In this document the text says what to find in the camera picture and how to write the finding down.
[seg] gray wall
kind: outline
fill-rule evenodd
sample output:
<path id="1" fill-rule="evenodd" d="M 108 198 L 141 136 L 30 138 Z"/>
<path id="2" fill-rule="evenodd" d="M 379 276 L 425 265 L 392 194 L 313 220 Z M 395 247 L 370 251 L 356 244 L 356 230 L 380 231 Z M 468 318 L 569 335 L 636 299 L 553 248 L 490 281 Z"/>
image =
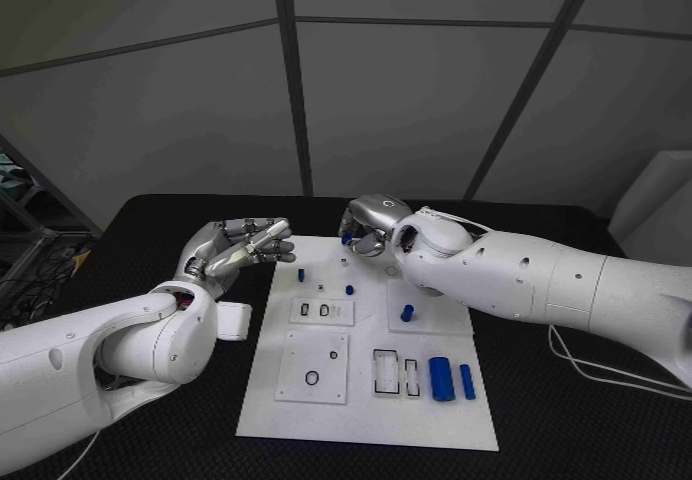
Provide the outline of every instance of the gray wall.
<path id="1" fill-rule="evenodd" d="M 13 3 L 0 134 L 101 228 L 145 193 L 608 216 L 692 148 L 685 0 Z"/>

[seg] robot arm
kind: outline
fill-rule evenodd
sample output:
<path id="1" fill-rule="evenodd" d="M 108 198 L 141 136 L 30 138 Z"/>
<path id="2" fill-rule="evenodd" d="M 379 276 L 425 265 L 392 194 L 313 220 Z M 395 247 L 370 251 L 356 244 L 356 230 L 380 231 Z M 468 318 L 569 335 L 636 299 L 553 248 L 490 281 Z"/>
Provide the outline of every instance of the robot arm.
<path id="1" fill-rule="evenodd" d="M 187 242 L 173 281 L 0 334 L 0 476 L 189 383 L 218 338 L 245 338 L 249 306 L 215 300 L 239 268 L 294 261 L 290 234 L 285 219 L 209 223 Z M 115 382 L 99 384 L 95 365 Z"/>
<path id="2" fill-rule="evenodd" d="M 598 255 L 483 226 L 474 238 L 457 221 L 473 222 L 428 208 L 406 215 L 399 204 L 385 203 L 392 201 L 380 195 L 353 200 L 339 233 L 349 220 L 347 233 L 359 224 L 382 232 L 421 292 L 448 295 L 500 318 L 608 337 L 692 386 L 692 268 Z M 392 222 L 386 213 L 395 209 Z M 357 248 L 360 242 L 344 240 L 356 253 L 369 249 Z"/>

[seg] black o-ring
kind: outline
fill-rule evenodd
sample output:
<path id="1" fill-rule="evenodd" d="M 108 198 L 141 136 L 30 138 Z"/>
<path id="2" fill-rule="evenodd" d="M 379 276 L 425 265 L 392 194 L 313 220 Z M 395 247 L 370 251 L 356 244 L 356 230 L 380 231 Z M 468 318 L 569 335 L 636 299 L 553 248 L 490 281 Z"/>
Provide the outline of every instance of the black o-ring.
<path id="1" fill-rule="evenodd" d="M 310 382 L 307 381 L 307 377 L 310 376 L 311 373 L 314 373 L 314 383 L 310 383 Z M 318 381 L 320 381 L 320 374 L 318 374 L 314 370 L 310 370 L 310 371 L 305 373 L 305 383 L 311 386 L 311 385 L 316 385 Z"/>

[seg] blue cylinder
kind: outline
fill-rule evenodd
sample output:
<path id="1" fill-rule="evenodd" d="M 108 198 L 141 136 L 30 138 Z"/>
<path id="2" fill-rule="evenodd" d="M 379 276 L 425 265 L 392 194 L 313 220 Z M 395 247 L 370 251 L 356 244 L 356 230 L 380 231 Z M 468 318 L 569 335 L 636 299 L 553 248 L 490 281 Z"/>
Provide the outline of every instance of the blue cylinder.
<path id="1" fill-rule="evenodd" d="M 438 402 L 454 400 L 454 384 L 451 383 L 450 359 L 432 357 L 428 360 L 429 383 L 432 385 L 432 398 Z"/>
<path id="2" fill-rule="evenodd" d="M 406 305 L 406 306 L 403 307 L 403 312 L 401 312 L 401 320 L 402 320 L 403 322 L 409 322 L 412 316 L 414 316 L 414 306 L 412 306 L 412 305 Z"/>
<path id="3" fill-rule="evenodd" d="M 460 365 L 461 383 L 464 384 L 464 395 L 467 400 L 476 400 L 476 391 L 473 390 L 471 369 L 468 365 Z"/>

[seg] black table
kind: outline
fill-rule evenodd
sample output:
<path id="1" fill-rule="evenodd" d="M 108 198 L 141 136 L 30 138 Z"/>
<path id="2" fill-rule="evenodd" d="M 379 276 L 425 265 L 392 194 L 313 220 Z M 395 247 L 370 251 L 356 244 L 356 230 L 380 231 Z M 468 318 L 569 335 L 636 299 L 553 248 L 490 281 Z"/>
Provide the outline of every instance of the black table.
<path id="1" fill-rule="evenodd" d="M 140 295 L 170 279 L 180 249 L 210 220 L 285 216 L 294 233 L 333 236 L 344 199 L 148 195 L 130 200 L 53 314 Z M 412 201 L 499 230 L 621 256 L 576 207 Z M 546 326 L 473 311 L 476 347 L 500 452 L 236 438 L 235 428 L 274 265 L 242 271 L 223 300 L 254 307 L 249 338 L 218 342 L 200 377 L 107 428 L 69 479 L 692 478 L 692 404 L 584 379 L 546 344 Z M 617 343 L 562 329 L 576 356 L 663 380 L 670 375 Z M 88 440 L 6 477 L 55 479 Z"/>

